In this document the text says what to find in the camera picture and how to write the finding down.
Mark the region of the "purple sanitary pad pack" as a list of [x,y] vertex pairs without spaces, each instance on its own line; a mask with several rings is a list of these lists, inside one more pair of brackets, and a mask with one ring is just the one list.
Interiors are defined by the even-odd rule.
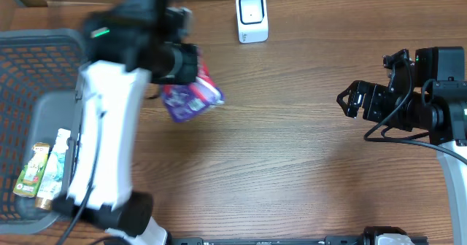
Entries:
[[163,105],[176,123],[183,123],[225,103],[223,92],[212,80],[209,69],[198,50],[198,75],[188,85],[163,85]]

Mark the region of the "white cream tube gold cap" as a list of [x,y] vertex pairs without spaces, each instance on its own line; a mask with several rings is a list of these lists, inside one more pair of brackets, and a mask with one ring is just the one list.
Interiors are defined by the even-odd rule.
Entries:
[[49,154],[45,172],[36,195],[35,206],[39,209],[51,210],[52,201],[60,192],[63,181],[66,151],[71,131],[60,128],[55,138],[55,144]]

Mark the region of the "green tea carton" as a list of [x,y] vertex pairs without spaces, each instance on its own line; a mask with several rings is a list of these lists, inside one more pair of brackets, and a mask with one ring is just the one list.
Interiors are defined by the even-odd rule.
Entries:
[[21,197],[33,198],[36,196],[47,165],[50,145],[38,142],[35,143],[32,150],[34,154],[24,165],[13,189],[13,193]]

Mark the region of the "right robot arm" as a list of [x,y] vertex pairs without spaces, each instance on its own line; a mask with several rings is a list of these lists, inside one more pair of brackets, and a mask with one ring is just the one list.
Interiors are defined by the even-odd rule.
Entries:
[[462,47],[407,49],[382,58],[388,85],[355,80],[337,95],[343,113],[376,125],[365,141],[436,151],[447,186],[455,244],[466,243],[466,79]]

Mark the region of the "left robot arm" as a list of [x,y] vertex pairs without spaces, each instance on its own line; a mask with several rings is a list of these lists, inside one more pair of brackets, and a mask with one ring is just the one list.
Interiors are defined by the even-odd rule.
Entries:
[[124,244],[167,244],[153,219],[153,197],[131,182],[134,138],[147,86],[187,85],[198,75],[198,49],[185,44],[192,13],[173,0],[123,0],[85,20],[80,67],[82,118],[74,176],[52,202]]

